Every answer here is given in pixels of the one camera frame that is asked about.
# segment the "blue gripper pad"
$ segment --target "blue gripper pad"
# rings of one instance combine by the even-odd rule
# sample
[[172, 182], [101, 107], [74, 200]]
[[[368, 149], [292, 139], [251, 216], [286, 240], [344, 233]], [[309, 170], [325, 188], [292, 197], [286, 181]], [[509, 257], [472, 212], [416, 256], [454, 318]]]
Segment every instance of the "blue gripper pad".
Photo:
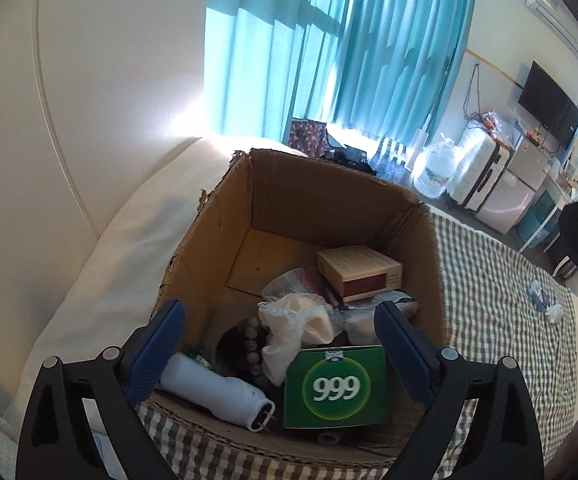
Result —
[[376, 307], [373, 324], [409, 397], [428, 408], [438, 387], [438, 349], [411, 326], [392, 301], [383, 301]]
[[168, 300], [123, 346], [119, 382], [130, 406], [147, 399], [185, 333], [185, 307]]

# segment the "large water bottle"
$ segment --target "large water bottle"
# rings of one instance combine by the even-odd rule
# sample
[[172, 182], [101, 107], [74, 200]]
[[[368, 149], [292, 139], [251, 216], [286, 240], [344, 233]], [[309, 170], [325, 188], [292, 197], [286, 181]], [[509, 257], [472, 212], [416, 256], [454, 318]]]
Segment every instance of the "large water bottle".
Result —
[[429, 198], [438, 198], [444, 193], [458, 164], [457, 151], [453, 140], [444, 136], [440, 142], [426, 147], [413, 169], [416, 189]]

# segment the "white bottle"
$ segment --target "white bottle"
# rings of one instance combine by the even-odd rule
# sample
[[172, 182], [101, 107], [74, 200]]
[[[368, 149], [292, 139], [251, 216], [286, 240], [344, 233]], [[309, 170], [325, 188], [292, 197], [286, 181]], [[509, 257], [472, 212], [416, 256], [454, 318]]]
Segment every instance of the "white bottle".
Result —
[[180, 353], [169, 359], [160, 387], [250, 431], [262, 430], [275, 411], [275, 404], [255, 386], [236, 377], [222, 377]]

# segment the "small carton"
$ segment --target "small carton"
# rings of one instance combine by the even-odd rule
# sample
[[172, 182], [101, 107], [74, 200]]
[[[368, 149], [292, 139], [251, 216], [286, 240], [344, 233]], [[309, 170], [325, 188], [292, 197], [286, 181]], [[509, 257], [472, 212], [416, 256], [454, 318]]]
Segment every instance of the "small carton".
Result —
[[285, 428], [345, 428], [386, 418], [383, 347], [301, 350], [289, 367]]
[[402, 285], [402, 264], [362, 245], [320, 251], [318, 270], [343, 301], [360, 300]]

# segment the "yellow-green circle logo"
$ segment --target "yellow-green circle logo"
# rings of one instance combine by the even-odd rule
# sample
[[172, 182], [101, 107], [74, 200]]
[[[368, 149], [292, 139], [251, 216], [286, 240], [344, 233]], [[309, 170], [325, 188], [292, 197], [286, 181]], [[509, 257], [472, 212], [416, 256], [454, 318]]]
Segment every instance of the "yellow-green circle logo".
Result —
[[314, 415], [325, 420], [343, 420], [355, 415], [369, 400], [371, 380], [357, 361], [343, 357], [322, 360], [303, 379], [303, 402]]

